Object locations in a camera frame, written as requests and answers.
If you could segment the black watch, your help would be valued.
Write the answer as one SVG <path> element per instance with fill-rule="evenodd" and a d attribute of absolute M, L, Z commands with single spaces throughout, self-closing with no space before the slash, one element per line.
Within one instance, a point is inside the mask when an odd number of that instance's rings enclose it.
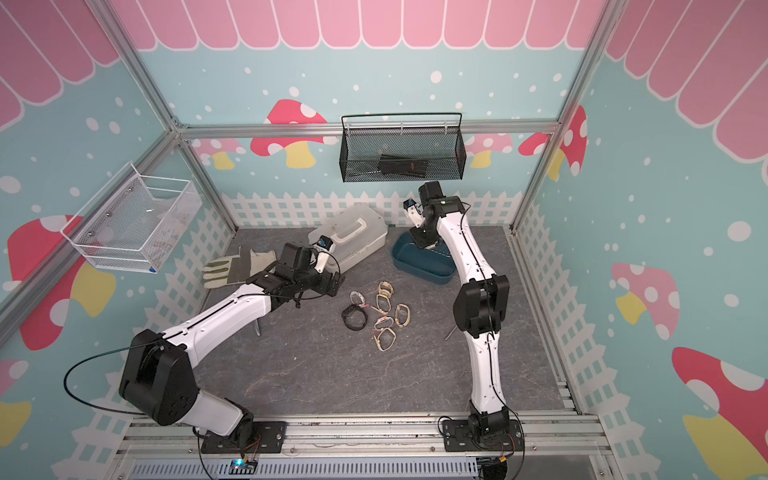
<path fill-rule="evenodd" d="M 341 312 L 341 318 L 344 326 L 355 332 L 364 330 L 369 320 L 365 308 L 354 304 L 347 306 Z"/>

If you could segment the grey pink strap watch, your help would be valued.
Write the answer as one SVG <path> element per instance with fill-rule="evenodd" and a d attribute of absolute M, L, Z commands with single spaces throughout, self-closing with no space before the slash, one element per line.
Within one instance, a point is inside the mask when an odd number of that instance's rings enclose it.
<path fill-rule="evenodd" d="M 363 296 L 362 293 L 360 293 L 358 291 L 351 291 L 350 294 L 349 294 L 349 300 L 350 300 L 350 303 L 352 305 L 355 305 L 355 306 L 358 306 L 358 307 L 361 307 L 361 308 L 367 308 L 368 307 L 368 303 L 365 300 L 365 297 Z"/>

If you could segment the white orange watch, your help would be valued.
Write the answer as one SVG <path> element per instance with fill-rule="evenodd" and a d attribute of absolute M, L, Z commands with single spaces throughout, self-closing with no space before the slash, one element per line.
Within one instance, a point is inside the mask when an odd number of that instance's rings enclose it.
<path fill-rule="evenodd" d="M 394 326 L 394 318 L 390 316 L 383 316 L 376 320 L 374 329 L 376 331 L 382 331 L 391 329 Z"/>

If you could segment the beige watch lowest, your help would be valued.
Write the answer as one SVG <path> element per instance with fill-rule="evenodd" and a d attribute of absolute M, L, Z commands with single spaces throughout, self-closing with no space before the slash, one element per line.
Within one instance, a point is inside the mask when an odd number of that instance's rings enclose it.
<path fill-rule="evenodd" d="M 397 333 L 391 328 L 375 329 L 373 340 L 380 352 L 389 351 L 397 340 Z"/>

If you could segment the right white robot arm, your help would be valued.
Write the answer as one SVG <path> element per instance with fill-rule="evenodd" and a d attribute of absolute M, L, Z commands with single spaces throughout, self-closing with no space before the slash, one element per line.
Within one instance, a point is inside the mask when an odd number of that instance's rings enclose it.
<path fill-rule="evenodd" d="M 469 348 L 472 392 L 468 418 L 472 439 L 481 443 L 508 431 L 511 410 L 501 388 L 499 338 L 506 317 L 510 282 L 485 259 L 467 220 L 469 207 L 457 196 L 447 196 L 440 183 L 419 188 L 421 205 L 403 203 L 413 223 L 416 246 L 427 249 L 445 243 L 456 266 L 460 289 L 453 303 L 456 327 Z"/>

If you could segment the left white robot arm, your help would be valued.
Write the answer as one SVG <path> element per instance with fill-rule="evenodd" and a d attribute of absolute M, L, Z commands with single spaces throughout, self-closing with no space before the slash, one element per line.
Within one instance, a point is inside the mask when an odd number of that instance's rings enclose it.
<path fill-rule="evenodd" d="M 195 367 L 245 325 L 306 291 L 335 296 L 343 280 L 329 271 L 334 242 L 327 236 L 309 246 L 284 245 L 278 260 L 252 274 L 231 295 L 197 316 L 162 332 L 144 330 L 131 342 L 120 396 L 161 426 L 184 423 L 227 439 L 238 448 L 253 441 L 254 417 L 231 400 L 202 390 Z"/>

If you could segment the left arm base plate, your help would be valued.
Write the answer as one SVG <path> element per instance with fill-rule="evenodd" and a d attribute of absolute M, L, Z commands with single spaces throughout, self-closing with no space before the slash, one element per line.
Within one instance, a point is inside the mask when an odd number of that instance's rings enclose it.
<path fill-rule="evenodd" d="M 288 423 L 283 421 L 247 422 L 229 436 L 207 432 L 202 439 L 204 454 L 277 454 L 286 439 Z"/>

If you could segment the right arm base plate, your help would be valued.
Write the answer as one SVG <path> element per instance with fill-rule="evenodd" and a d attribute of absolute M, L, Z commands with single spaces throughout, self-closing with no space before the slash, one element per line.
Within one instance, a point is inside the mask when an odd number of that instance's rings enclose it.
<path fill-rule="evenodd" d="M 468 419 L 454 420 L 444 416 L 439 419 L 437 428 L 447 452 L 504 451 L 513 454 L 525 449 L 524 434 L 517 420 L 511 420 L 499 431 L 480 433 Z"/>

